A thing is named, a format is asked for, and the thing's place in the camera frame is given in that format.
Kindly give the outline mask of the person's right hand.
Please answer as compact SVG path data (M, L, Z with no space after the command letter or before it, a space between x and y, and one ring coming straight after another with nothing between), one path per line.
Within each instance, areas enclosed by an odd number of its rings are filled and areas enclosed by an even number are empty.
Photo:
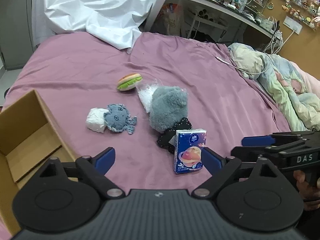
M305 173L301 170L293 173L299 195L304 200L304 209L307 211L319 209L319 187L310 186L305 181Z

